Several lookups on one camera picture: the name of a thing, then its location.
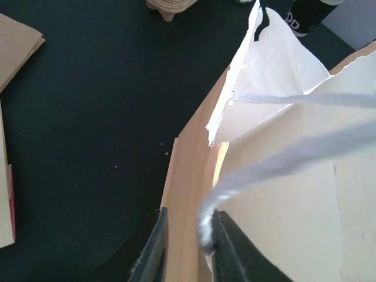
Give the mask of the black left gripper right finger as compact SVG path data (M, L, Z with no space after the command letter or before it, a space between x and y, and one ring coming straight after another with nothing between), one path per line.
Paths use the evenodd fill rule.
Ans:
M225 211L215 211L212 219L214 281L291 282L250 241Z

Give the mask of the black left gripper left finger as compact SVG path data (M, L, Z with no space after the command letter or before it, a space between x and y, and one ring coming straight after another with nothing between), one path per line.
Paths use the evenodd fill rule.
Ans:
M128 281L165 281L168 242L168 211L166 207L162 207L148 218L146 242L130 271Z

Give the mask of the orange kraft paper bag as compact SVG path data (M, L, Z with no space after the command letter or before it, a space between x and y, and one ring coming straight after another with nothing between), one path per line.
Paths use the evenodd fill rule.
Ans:
M333 70L255 1L248 29L174 141L166 281L212 281L214 212L245 241L234 281L375 280L375 44Z

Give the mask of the cream cakes printed paper bag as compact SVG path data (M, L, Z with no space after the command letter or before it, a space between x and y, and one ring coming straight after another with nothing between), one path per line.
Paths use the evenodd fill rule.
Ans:
M1 112L1 248L16 240L12 165L8 163L4 123Z

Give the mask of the right stack of paper cups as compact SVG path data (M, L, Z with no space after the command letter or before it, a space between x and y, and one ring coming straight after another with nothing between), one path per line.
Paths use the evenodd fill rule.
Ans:
M296 0L285 21L296 37L304 37L320 24L344 0Z

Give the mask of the cardboard cup carrier stack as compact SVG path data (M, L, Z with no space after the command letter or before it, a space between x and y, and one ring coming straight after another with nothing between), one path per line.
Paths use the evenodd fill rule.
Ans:
M146 0L149 9L158 11L166 22L171 22L176 14L182 13L197 0Z

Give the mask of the dark brown paper bag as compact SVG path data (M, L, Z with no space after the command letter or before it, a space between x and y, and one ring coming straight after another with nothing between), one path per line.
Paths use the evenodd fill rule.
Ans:
M1 14L1 92L44 42L36 29Z

